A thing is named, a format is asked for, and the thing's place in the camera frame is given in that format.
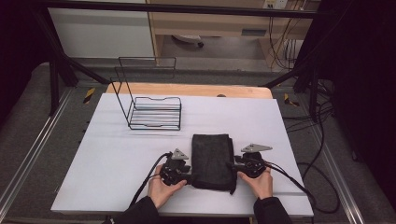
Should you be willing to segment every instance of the controller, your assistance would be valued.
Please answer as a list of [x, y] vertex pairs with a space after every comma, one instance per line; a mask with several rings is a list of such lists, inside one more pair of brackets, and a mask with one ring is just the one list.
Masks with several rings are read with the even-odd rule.
[[184, 155], [179, 149], [176, 149], [174, 153], [169, 156], [166, 163], [160, 171], [161, 179], [163, 183], [167, 186], [175, 185], [181, 180], [187, 180], [187, 184], [191, 184], [193, 178], [192, 175], [188, 174], [190, 171], [190, 166], [186, 165], [184, 160], [188, 157]]
[[234, 156], [235, 162], [239, 164], [231, 164], [235, 172], [243, 172], [250, 178], [257, 178], [265, 170], [265, 161], [262, 159], [262, 150], [270, 150], [271, 147], [265, 147], [250, 144], [242, 149], [245, 153], [241, 156]]

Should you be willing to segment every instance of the dish rack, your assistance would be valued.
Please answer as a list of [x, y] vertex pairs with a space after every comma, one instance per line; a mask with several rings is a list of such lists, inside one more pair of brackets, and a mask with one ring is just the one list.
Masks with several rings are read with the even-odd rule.
[[123, 57], [119, 58], [119, 61], [120, 67], [115, 67], [117, 77], [111, 77], [110, 80], [128, 127], [131, 130], [179, 131], [181, 123], [179, 97], [134, 98], [131, 85], [137, 78], [174, 77], [176, 58]]

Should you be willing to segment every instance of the black curtain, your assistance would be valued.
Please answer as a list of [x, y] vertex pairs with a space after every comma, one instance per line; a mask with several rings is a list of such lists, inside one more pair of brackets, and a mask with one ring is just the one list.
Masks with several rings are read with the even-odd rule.
[[[48, 11], [45, 9], [43, 13], [50, 28], [55, 30]], [[0, 1], [0, 33], [0, 83], [2, 85], [0, 88], [0, 124], [2, 124], [12, 107], [18, 102], [31, 78], [32, 71], [38, 65], [48, 62], [50, 54], [45, 38], [31, 16], [26, 1]]]

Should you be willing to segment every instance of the metal bracket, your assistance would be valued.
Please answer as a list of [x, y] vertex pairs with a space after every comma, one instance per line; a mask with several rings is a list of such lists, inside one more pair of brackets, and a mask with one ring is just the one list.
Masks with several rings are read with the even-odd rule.
[[257, 145], [257, 144], [250, 144], [247, 147], [242, 148], [241, 151], [253, 153], [253, 152], [259, 152], [259, 151], [271, 150], [271, 149], [273, 149], [273, 148], [267, 147], [267, 146], [262, 146], [262, 145]]
[[182, 151], [180, 151], [178, 148], [175, 149], [173, 155], [172, 155], [172, 160], [188, 160], [189, 157], [186, 156]]

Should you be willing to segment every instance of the white cabinet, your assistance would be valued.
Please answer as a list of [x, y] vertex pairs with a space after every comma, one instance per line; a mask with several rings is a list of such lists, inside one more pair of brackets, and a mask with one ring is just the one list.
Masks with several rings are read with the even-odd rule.
[[[95, 0], [145, 3], [144, 0]], [[75, 58], [153, 57], [147, 12], [49, 8], [64, 52]]]

